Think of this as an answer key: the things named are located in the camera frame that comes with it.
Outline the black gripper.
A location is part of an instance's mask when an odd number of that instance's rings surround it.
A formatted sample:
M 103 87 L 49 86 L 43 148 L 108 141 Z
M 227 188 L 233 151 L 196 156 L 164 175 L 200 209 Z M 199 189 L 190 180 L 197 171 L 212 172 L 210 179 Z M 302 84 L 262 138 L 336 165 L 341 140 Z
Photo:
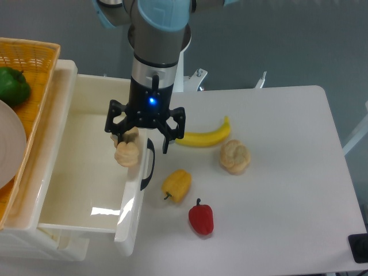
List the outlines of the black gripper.
M 164 136 L 162 152 L 166 154 L 169 143 L 184 137 L 185 109 L 170 109 L 172 86 L 160 88 L 162 80 L 158 75 L 152 78 L 151 86 L 146 87 L 131 80 L 127 104 L 112 99 L 105 124 L 105 132 L 115 147 L 120 142 L 135 141 L 135 127 L 158 129 Z

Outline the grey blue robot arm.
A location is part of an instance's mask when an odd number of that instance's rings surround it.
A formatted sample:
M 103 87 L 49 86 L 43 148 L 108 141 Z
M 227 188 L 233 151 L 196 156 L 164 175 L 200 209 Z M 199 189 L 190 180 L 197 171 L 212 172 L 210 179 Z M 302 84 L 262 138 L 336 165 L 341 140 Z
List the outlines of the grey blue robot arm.
M 190 38 L 192 13 L 230 1 L 93 1 L 106 28 L 130 24 L 133 64 L 126 104 L 111 100 L 105 131 L 123 141 L 134 127 L 158 129 L 164 136 L 163 152 L 184 137 L 183 107 L 170 109 L 179 56 Z

